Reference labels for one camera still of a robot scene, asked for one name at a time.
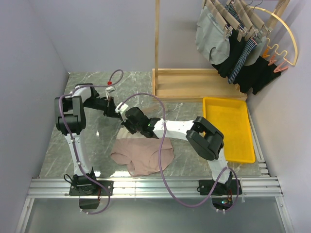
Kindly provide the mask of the pink and cream underwear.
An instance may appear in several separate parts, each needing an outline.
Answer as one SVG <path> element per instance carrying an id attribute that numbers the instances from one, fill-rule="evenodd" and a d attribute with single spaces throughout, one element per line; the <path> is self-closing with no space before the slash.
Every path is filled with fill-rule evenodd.
<path id="1" fill-rule="evenodd" d="M 161 153 L 161 166 L 166 169 L 174 160 L 170 139 L 146 138 L 140 133 L 131 134 L 120 128 L 110 157 L 118 165 L 126 165 L 132 177 L 146 176 L 160 171 L 158 154 Z"/>

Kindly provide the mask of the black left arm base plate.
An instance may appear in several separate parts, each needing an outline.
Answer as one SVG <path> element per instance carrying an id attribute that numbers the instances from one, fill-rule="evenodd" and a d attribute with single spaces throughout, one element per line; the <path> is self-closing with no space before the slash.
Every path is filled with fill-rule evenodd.
<path id="1" fill-rule="evenodd" d="M 113 193 L 113 181 L 99 181 L 107 189 L 105 191 L 101 186 L 95 183 L 85 185 L 72 185 L 69 189 L 69 196 L 111 196 Z"/>

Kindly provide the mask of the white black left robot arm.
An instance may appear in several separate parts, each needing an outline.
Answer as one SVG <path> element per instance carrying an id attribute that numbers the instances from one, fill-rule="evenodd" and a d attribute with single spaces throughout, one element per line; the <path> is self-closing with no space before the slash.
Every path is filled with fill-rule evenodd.
<path id="1" fill-rule="evenodd" d="M 74 189 L 93 195 L 98 187 L 103 186 L 97 181 L 93 166 L 86 155 L 83 130 L 86 128 L 85 108 L 100 110 L 104 116 L 121 120 L 116 112 L 113 97 L 100 97 L 97 86 L 91 83 L 78 84 L 68 94 L 55 98 L 55 125 L 65 137 L 74 163 L 74 175 L 68 181 Z"/>

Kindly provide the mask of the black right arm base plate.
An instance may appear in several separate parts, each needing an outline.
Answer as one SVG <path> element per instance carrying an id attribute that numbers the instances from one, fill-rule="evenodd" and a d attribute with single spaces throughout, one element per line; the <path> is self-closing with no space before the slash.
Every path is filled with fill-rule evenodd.
<path id="1" fill-rule="evenodd" d="M 201 196 L 207 196 L 211 191 L 213 185 L 214 180 L 199 180 L 197 192 L 199 192 Z M 238 185 L 239 186 L 237 186 L 236 179 L 232 179 L 231 181 L 228 181 L 225 184 L 217 183 L 211 195 L 212 196 L 224 196 L 228 194 L 241 195 L 242 186 L 240 180 L 238 180 Z"/>

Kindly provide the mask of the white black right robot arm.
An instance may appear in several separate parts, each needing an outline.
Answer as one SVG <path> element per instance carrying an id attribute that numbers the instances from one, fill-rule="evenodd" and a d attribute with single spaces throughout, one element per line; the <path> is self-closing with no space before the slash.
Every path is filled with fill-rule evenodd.
<path id="1" fill-rule="evenodd" d="M 148 118 L 138 107 L 129 108 L 127 105 L 117 107 L 116 112 L 121 115 L 122 124 L 131 134 L 188 141 L 196 153 L 207 160 L 213 180 L 227 167 L 224 135 L 202 116 L 189 121 L 165 121 L 157 117 Z"/>

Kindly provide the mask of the beige clip hanger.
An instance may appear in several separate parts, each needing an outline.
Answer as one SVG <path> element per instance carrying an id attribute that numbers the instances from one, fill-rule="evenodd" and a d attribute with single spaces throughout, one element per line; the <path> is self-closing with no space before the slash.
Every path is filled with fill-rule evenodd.
<path id="1" fill-rule="evenodd" d="M 152 111 L 157 110 L 157 109 L 158 109 L 158 106 L 157 105 L 153 105 L 153 106 L 149 106 L 149 107 L 143 108 L 142 112 L 147 115 L 147 114 L 150 114 Z"/>

